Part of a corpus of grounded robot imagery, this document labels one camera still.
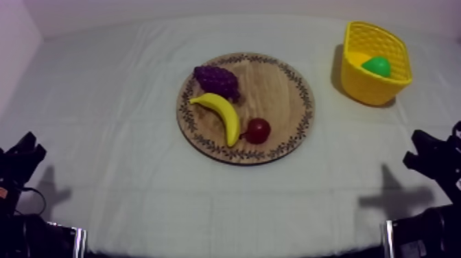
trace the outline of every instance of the yellow basket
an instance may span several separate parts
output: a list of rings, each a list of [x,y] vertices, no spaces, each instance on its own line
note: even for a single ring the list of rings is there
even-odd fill
[[[365,104],[385,104],[412,82],[405,44],[376,25],[362,21],[350,22],[344,37],[342,56],[342,86],[351,97]],[[375,56],[389,60],[389,78],[362,68],[364,62]]]

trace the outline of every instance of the yellow banana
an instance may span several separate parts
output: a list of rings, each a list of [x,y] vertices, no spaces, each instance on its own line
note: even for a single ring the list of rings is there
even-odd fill
[[[240,120],[234,107],[227,99],[224,99],[218,94],[205,93],[204,95],[190,99],[189,103],[198,103],[216,111],[222,118],[222,121],[224,121],[226,127],[227,146],[234,146],[240,137]]]

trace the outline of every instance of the wooden plate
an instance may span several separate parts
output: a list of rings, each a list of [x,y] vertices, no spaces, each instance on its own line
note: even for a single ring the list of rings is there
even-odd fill
[[[254,145],[241,139],[228,148],[219,116],[189,104],[189,99],[204,93],[191,74],[179,92],[176,115],[182,133],[197,150],[225,163],[255,165],[286,156],[303,142],[314,119],[314,97],[293,67],[252,53],[228,54],[203,65],[219,66],[237,76],[241,98],[233,106],[240,117],[241,132],[255,117],[266,119],[272,130],[265,143]]]

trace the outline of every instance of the purple grape bunch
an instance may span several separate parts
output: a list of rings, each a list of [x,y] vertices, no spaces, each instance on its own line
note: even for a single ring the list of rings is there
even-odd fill
[[[232,99],[234,103],[239,101],[239,82],[230,71],[221,67],[196,67],[193,70],[193,76],[205,92],[218,94],[225,99]]]

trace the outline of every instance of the white fabric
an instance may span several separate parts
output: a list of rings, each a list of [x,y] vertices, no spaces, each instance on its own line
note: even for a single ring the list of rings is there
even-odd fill
[[[89,230],[93,250],[162,257],[294,257],[380,241],[388,216],[449,203],[402,164],[414,129],[446,139],[461,119],[456,42],[388,27],[406,43],[414,83],[388,108],[331,83],[346,21],[305,16],[204,16],[109,27],[46,42],[0,121],[0,146],[28,130],[48,150],[29,186],[47,219]],[[300,71],[314,126],[267,165],[213,161],[176,124],[193,67],[253,51]],[[40,201],[24,196],[22,209]]]

